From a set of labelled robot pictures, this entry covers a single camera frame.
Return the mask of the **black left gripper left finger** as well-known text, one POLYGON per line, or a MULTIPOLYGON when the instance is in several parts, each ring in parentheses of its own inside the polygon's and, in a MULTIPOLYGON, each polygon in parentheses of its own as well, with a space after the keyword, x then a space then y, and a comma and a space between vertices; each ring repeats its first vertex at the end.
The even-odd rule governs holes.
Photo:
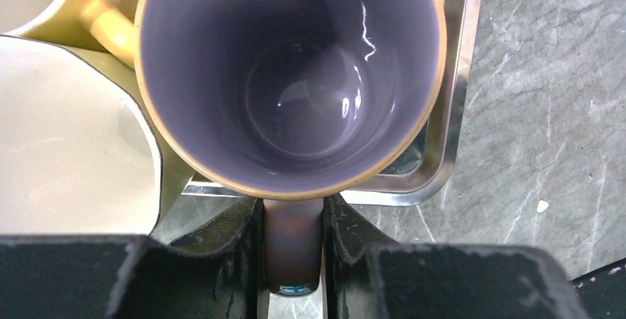
POLYGON ((143 235, 2 236, 3 318, 256 318, 261 203, 170 244, 143 235))

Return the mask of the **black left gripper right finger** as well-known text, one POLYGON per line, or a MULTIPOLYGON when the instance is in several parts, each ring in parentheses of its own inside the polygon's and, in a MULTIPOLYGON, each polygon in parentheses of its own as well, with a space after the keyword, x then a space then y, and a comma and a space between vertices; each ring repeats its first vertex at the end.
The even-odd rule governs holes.
POLYGON ((586 318, 562 267, 533 247, 402 244, 341 196, 323 210, 326 318, 586 318))

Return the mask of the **lime green faceted mug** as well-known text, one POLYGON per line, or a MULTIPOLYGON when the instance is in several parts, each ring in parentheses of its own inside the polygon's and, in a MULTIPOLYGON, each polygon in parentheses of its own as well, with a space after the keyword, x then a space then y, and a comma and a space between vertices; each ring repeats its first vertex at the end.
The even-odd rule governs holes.
POLYGON ((111 55, 1 38, 1 233, 150 233, 192 169, 111 55))

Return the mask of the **pink lidded cup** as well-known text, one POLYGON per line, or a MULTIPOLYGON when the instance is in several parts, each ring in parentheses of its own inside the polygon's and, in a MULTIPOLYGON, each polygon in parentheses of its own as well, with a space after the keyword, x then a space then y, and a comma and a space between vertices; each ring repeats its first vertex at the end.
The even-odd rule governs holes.
POLYGON ((323 199, 416 138, 444 73, 442 0, 140 0, 150 116, 199 174, 264 203, 267 286, 318 286, 323 199))

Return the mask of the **yellow mug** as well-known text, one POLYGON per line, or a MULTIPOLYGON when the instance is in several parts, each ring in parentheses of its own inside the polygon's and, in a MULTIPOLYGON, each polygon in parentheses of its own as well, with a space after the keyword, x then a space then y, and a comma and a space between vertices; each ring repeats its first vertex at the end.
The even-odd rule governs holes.
POLYGON ((1 34, 110 52, 134 65, 139 0, 1 0, 1 34))

